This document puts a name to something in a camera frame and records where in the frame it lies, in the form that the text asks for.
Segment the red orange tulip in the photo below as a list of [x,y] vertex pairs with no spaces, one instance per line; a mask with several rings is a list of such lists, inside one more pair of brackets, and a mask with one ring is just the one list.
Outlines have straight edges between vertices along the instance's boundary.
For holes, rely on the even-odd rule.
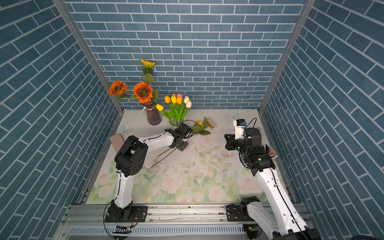
[[181,114],[181,105],[182,105],[182,103],[183,103],[183,98],[177,98],[177,102],[176,102],[176,105],[177,105],[177,111],[176,111],[176,114],[177,114],[177,118],[178,118],[178,120],[177,121],[182,121],[182,118],[181,118],[181,116],[182,116],[182,114]]

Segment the beige daisy flower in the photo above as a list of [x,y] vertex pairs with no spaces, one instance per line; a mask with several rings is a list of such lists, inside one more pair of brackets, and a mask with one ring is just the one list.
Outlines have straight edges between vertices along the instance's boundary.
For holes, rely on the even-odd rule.
[[211,130],[214,129],[216,126],[214,123],[210,120],[204,117],[204,121],[192,121],[189,120],[189,122],[195,123],[195,126],[192,128],[192,132],[187,136],[187,139],[192,138],[196,135],[202,135],[202,136],[207,136],[210,135],[211,132],[207,130],[207,128],[210,128]]

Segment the orange yellow tulip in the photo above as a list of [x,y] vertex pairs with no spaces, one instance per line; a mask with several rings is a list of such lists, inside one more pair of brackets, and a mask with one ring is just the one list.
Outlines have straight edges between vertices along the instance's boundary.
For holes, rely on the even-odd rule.
[[175,107],[177,106],[176,102],[177,102],[177,96],[175,94],[173,94],[171,96],[171,104],[170,104],[173,121],[177,121],[177,116],[175,113]]

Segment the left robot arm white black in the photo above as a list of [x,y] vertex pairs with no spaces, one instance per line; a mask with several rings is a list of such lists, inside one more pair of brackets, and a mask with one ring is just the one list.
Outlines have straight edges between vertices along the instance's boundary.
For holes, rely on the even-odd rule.
[[118,186],[115,199],[111,201],[105,222],[124,223],[131,220],[145,221],[145,216],[138,217],[140,211],[147,212],[147,207],[133,209],[133,186],[135,175],[143,168],[146,155],[154,150],[170,147],[183,151],[187,146],[187,139],[193,130],[182,123],[177,129],[166,129],[164,132],[144,138],[129,136],[116,153],[115,162],[118,170]]

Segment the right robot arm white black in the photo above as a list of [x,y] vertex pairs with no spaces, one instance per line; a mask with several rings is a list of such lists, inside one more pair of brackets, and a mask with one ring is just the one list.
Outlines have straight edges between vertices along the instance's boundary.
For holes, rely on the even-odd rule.
[[235,126],[234,134],[226,134],[225,148],[239,152],[241,163],[256,178],[266,194],[273,214],[269,214],[256,197],[242,199],[242,217],[254,220],[270,240],[319,240],[316,229],[310,229],[289,195],[281,186],[276,166],[262,146],[262,136],[256,128]]

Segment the white tulip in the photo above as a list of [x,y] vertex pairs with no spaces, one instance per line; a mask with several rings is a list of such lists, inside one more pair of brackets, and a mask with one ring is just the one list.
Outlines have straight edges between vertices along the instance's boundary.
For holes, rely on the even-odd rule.
[[184,97],[184,100],[183,100],[183,103],[184,103],[184,102],[187,102],[187,101],[190,101],[190,98],[189,98],[188,96],[185,96],[185,97]]

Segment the orange gerbera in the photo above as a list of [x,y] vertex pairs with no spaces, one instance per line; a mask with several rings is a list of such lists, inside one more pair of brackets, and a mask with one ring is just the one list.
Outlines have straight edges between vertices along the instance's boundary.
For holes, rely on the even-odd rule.
[[159,98],[158,91],[145,82],[136,84],[133,88],[133,93],[141,104],[156,102]]
[[121,80],[117,80],[112,83],[110,86],[108,93],[111,96],[117,97],[117,101],[119,102],[122,99],[131,99],[132,95],[127,93],[128,86],[126,83],[122,82]]

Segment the yellow sunflower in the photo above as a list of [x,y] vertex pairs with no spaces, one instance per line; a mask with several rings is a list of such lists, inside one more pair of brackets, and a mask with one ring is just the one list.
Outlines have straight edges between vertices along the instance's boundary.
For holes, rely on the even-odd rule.
[[143,64],[143,82],[149,84],[151,86],[151,83],[154,82],[154,75],[153,75],[153,67],[156,65],[155,62],[151,62],[148,60],[141,60]]
[[[189,135],[188,138],[192,138],[193,136],[196,136],[196,135],[209,135],[211,134],[211,132],[207,131],[208,134],[206,134],[206,132],[203,132],[202,131],[205,131],[205,129],[207,127],[210,127],[211,129],[215,128],[215,126],[213,125],[213,123],[211,122],[211,125],[208,124],[209,121],[211,120],[207,120],[206,117],[204,117],[204,121],[201,122],[199,120],[197,121],[193,121],[193,120],[184,120],[184,122],[193,122],[195,123],[195,126],[192,127],[193,131],[192,133]],[[170,149],[164,151],[163,153],[161,153],[160,155],[158,155],[157,157],[160,157],[161,155],[167,153]],[[152,169],[153,167],[155,167],[156,165],[158,165],[159,163],[161,163],[164,159],[166,159],[170,154],[172,154],[175,150],[177,150],[176,148],[174,150],[172,150],[168,155],[166,155],[164,158],[160,159],[158,162],[156,162],[153,166],[150,167],[150,169]]]

